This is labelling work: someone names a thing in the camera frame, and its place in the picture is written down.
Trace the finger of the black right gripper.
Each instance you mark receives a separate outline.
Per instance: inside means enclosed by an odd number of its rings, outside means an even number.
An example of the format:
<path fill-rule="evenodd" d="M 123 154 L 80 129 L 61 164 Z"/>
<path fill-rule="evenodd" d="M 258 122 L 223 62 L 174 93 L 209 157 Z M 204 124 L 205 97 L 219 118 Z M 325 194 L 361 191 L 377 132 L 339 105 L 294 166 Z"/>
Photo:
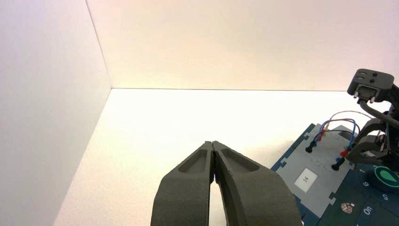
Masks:
<path fill-rule="evenodd" d="M 360 142 L 360 140 L 368 135 L 372 131 L 380 130 L 382 132 L 386 131 L 386 123 L 381 121 L 380 119 L 370 119 L 366 122 L 366 124 L 362 127 L 359 134 L 355 138 L 355 142 Z"/>
<path fill-rule="evenodd" d="M 386 152 L 380 152 L 381 144 L 378 142 L 378 136 L 356 138 L 346 159 L 352 163 L 382 164 L 381 158 L 386 155 Z"/>

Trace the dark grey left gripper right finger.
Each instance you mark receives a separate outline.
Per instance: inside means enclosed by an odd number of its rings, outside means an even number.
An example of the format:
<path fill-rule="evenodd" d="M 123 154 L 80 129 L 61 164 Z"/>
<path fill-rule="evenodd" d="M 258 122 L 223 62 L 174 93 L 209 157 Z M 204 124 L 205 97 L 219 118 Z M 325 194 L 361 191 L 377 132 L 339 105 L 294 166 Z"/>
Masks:
<path fill-rule="evenodd" d="M 213 142 L 215 179 L 228 226 L 300 226 L 296 200 L 275 171 Z"/>

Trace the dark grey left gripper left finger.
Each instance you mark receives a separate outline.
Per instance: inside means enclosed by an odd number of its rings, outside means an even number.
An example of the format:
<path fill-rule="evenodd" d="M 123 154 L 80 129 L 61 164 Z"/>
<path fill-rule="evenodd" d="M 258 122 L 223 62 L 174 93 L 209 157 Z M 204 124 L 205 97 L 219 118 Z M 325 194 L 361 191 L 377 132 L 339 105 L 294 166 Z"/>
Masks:
<path fill-rule="evenodd" d="M 213 144 L 206 141 L 162 178 L 153 202 L 151 225 L 207 226 L 214 176 Z"/>

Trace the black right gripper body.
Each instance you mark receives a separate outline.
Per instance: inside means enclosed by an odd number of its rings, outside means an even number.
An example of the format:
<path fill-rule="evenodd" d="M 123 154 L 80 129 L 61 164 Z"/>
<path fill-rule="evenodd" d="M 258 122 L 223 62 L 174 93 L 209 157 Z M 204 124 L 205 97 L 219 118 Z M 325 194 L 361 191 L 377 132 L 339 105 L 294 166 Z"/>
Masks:
<path fill-rule="evenodd" d="M 393 171 L 399 170 L 399 130 L 390 124 L 382 121 L 382 125 L 385 128 L 385 145 L 384 153 L 382 157 L 383 165 L 390 168 Z"/>

